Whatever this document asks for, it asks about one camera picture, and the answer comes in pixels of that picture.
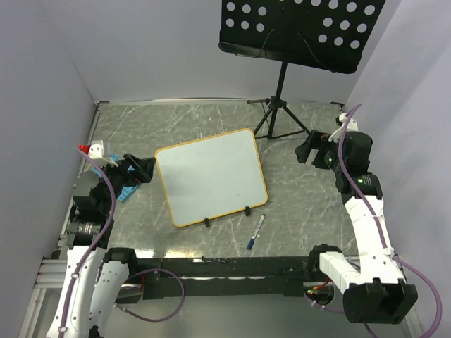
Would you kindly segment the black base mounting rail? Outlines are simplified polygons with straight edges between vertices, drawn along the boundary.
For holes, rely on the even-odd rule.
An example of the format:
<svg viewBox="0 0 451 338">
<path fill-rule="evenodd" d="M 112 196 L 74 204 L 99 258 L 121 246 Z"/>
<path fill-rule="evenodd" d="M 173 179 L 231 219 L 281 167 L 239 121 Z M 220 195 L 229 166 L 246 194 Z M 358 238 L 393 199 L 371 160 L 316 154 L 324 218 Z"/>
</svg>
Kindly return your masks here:
<svg viewBox="0 0 451 338">
<path fill-rule="evenodd" d="M 282 294 L 303 297 L 304 290 L 327 277 L 306 256 L 242 258 L 139 258 L 132 272 L 162 269 L 143 277 L 130 276 L 144 300 L 185 296 L 246 296 Z"/>
</svg>

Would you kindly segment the blue studded building plate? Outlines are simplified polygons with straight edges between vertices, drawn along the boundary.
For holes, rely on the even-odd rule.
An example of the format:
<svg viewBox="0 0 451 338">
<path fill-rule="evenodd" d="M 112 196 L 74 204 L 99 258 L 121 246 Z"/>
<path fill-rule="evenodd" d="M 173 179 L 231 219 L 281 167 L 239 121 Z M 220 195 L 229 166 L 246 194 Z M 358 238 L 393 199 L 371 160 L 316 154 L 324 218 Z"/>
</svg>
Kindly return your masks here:
<svg viewBox="0 0 451 338">
<path fill-rule="evenodd" d="M 115 161 L 121 160 L 121 158 L 115 154 L 112 154 L 111 158 Z M 101 174 L 97 169 L 93 168 L 92 171 L 95 172 L 101 178 Z M 131 165 L 129 165 L 128 172 L 131 173 L 132 171 L 134 171 L 134 168 Z M 118 200 L 124 203 L 139 188 L 140 184 L 137 184 L 135 186 L 124 186 L 124 188 L 121 190 L 121 193 L 118 196 Z"/>
</svg>

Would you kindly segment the yellow framed whiteboard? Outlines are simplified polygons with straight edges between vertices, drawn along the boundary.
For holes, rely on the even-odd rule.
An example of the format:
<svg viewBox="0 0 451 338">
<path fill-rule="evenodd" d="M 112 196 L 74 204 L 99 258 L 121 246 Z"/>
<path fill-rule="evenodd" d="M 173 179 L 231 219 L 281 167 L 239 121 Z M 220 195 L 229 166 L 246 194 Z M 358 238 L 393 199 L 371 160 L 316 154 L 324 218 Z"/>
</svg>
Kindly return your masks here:
<svg viewBox="0 0 451 338">
<path fill-rule="evenodd" d="M 249 128 L 160 148 L 155 158 L 171 222 L 178 228 L 268 201 L 256 139 Z"/>
</svg>

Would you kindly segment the black perforated music stand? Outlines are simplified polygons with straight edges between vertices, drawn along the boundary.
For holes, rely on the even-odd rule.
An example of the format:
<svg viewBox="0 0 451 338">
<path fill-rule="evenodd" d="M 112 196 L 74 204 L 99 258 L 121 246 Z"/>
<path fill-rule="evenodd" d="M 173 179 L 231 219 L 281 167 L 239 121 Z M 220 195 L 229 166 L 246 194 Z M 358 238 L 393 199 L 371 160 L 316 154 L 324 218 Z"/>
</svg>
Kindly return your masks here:
<svg viewBox="0 0 451 338">
<path fill-rule="evenodd" d="M 265 138 L 275 139 L 276 117 L 284 110 L 300 133 L 310 134 L 281 98 L 288 65 L 355 73 L 384 5 L 384 1 L 222 1 L 219 49 L 281 63 L 275 95 L 258 101 L 268 110 L 254 132 L 267 125 Z"/>
</svg>

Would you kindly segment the white blue whiteboard marker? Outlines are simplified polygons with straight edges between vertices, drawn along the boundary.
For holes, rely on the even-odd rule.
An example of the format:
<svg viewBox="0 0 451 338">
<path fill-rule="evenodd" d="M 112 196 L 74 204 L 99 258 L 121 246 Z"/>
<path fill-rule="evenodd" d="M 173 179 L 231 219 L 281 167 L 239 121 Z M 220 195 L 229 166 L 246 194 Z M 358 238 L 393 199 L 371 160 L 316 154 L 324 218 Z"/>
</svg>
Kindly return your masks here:
<svg viewBox="0 0 451 338">
<path fill-rule="evenodd" d="M 249 243 L 247 245 L 247 250 L 248 251 L 250 251 L 252 249 L 252 247 L 254 246 L 255 240 L 256 240 L 256 238 L 257 238 L 257 236 L 259 234 L 259 231 L 260 231 L 262 225 L 264 224 L 265 219 L 266 219 L 266 215 L 262 214 L 260 219 L 259 219 L 259 221 L 258 221 L 258 223 L 257 223 L 257 227 L 256 227 L 253 235 L 251 236 L 251 238 L 249 240 Z"/>
</svg>

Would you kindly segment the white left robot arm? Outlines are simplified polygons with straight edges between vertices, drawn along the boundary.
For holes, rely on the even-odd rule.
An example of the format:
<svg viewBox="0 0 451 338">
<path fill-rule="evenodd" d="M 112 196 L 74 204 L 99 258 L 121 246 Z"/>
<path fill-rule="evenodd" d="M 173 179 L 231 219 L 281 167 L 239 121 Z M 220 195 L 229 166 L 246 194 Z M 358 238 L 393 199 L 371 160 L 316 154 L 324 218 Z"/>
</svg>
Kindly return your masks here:
<svg viewBox="0 0 451 338">
<path fill-rule="evenodd" d="M 140 272 L 134 249 L 108 247 L 116 200 L 124 187 L 151 182 L 155 163 L 125 154 L 76 179 L 66 273 L 47 337 L 102 336 L 122 285 Z"/>
</svg>

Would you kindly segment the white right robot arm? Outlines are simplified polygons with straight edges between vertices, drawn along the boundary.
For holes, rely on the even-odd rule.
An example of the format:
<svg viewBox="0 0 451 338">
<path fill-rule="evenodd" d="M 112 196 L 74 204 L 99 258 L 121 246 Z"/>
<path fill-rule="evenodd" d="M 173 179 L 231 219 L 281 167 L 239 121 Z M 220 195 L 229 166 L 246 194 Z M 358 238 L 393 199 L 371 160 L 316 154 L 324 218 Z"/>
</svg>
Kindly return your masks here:
<svg viewBox="0 0 451 338">
<path fill-rule="evenodd" d="M 315 280 L 328 277 L 340 290 L 351 323 L 399 324 L 418 293 L 392 259 L 381 184 L 369 172 L 372 145 L 372 138 L 363 132 L 346 132 L 340 146 L 329 134 L 313 130 L 295 149 L 299 163 L 306 163 L 315 149 L 313 166 L 335 173 L 335 186 L 352 222 L 359 256 L 359 268 L 354 268 L 341 249 L 319 244 L 309 253 L 307 270 Z"/>
</svg>

